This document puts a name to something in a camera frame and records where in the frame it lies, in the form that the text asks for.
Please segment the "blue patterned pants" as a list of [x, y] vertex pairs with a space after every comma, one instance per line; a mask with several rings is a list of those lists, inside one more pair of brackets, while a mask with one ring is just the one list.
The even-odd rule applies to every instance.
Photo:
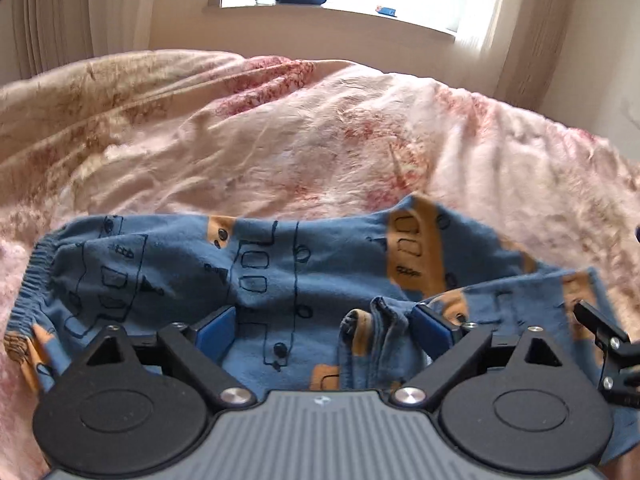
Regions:
[[[417, 195], [324, 220], [104, 214], [38, 240], [4, 345], [56, 478], [568, 479], [639, 441], [580, 300], [618, 326], [596, 270]], [[463, 330], [437, 360], [419, 302]], [[224, 306], [216, 363], [192, 325]]]

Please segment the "pink floral bedspread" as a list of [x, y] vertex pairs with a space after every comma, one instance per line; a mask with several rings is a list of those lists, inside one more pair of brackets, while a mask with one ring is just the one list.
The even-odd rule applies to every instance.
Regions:
[[1, 309], [82, 214], [328, 218], [419, 192], [531, 255], [594, 266], [639, 333], [639, 166], [608, 140], [430, 78], [167, 50], [1, 91]]

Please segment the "small blue object on sill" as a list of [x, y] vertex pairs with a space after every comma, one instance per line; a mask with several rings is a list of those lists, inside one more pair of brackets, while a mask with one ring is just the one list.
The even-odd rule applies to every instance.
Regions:
[[396, 10], [393, 8], [389, 8], [388, 6], [378, 6], [375, 9], [377, 14], [389, 16], [390, 18], [394, 18], [396, 16]]

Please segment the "beige curtain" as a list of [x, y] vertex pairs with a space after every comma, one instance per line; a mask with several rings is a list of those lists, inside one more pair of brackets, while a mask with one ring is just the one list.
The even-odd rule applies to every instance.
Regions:
[[150, 44], [154, 0], [1, 0], [1, 82]]

